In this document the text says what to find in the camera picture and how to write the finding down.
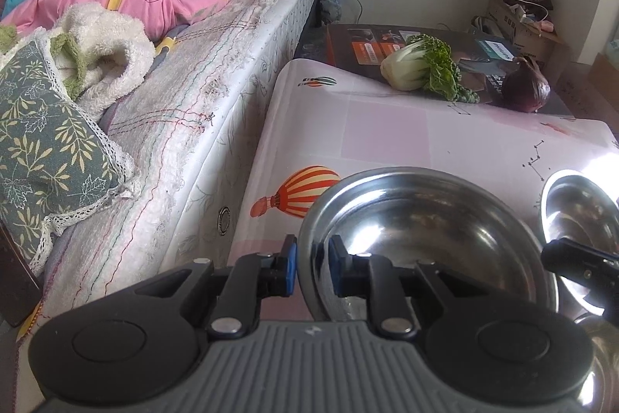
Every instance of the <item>striped hot air balloon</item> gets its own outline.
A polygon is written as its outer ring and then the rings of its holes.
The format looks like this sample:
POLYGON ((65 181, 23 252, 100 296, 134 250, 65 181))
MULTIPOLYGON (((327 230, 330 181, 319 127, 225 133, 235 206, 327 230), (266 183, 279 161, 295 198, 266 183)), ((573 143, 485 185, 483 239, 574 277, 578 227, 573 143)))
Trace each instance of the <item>striped hot air balloon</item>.
POLYGON ((319 78, 305 78, 296 86, 303 86, 304 84, 314 88, 318 86, 333 86, 334 84, 337 84, 337 81, 335 81, 333 78, 329 78, 326 76, 322 76, 319 78))
POLYGON ((305 167, 286 179, 273 196, 260 198, 251 207, 250 215, 258 217, 273 207, 302 219, 311 204, 339 180, 340 176, 325 166, 305 167))

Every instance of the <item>stainless steel bowl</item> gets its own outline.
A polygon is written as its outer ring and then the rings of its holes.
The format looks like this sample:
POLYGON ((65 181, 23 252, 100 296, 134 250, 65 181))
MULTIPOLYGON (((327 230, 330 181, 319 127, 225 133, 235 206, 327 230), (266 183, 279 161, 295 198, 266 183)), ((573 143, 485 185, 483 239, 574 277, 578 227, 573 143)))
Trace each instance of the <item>stainless steel bowl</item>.
POLYGON ((619 329, 601 317, 586 314, 576 320, 593 342, 593 368, 578 397, 593 413, 619 410, 619 329))
MULTIPOLYGON (((556 172, 544 185, 540 218, 546 242, 570 238, 600 251, 619 252, 619 209, 602 188, 574 170, 556 172)), ((561 278, 578 304, 596 315, 603 309, 587 301, 589 290, 561 278)))
POLYGON ((349 253, 382 254, 396 266, 437 261, 556 310, 554 275, 541 245, 513 211, 486 190, 435 170, 382 168, 343 179, 314 203, 299 233, 298 275, 318 320, 364 318, 364 304, 333 294, 320 244, 341 235, 349 253))

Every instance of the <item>green floral cushion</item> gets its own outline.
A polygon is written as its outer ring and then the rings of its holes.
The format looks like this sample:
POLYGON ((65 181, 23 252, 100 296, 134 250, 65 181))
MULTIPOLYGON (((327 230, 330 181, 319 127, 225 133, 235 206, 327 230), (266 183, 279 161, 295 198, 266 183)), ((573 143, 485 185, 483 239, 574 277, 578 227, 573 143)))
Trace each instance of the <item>green floral cushion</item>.
POLYGON ((0 219, 35 274, 51 233, 95 213, 133 172, 131 158, 69 99, 57 75, 45 37, 0 70, 0 219))

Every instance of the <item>bed sheet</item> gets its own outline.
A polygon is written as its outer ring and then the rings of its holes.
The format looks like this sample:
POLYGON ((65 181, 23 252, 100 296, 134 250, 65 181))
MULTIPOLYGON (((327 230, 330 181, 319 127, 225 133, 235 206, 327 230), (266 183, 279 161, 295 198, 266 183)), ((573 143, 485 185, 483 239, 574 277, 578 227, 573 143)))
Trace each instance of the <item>bed sheet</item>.
MULTIPOLYGON (((292 58, 312 1, 231 0, 183 32, 117 108, 108 134, 134 157, 140 189, 56 244, 43 301, 17 342, 16 411, 29 412, 42 400, 27 350, 45 320, 202 252, 211 210, 219 217, 227 206, 233 224, 275 77, 292 58), (221 192, 230 194, 207 198, 221 192), (198 237, 194 247, 191 236, 198 237)), ((229 248, 232 235, 221 237, 222 246, 229 248)))

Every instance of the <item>red onion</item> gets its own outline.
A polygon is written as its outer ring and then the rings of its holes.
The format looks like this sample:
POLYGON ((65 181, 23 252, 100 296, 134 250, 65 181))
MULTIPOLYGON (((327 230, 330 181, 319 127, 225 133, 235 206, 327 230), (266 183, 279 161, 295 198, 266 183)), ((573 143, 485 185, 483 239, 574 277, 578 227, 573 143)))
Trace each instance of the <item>red onion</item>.
POLYGON ((548 102, 550 85, 533 59, 517 57, 514 62, 518 69, 503 80, 503 101, 510 109, 534 113, 548 102))

